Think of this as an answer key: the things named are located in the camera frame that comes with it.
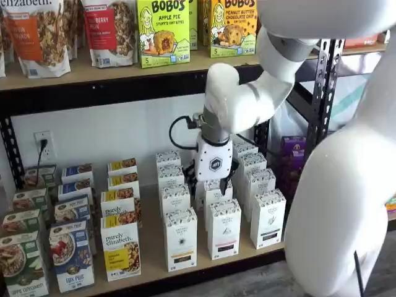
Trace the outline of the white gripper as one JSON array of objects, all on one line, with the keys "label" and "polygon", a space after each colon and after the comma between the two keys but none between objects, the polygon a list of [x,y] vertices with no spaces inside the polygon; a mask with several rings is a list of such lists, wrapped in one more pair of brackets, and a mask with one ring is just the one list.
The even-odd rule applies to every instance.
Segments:
[{"label": "white gripper", "polygon": [[193,200],[196,199],[197,181],[220,179],[220,191],[225,194],[228,182],[239,167],[239,161],[233,159],[233,141],[213,146],[202,136],[197,137],[198,151],[194,160],[184,168],[184,177]]}]

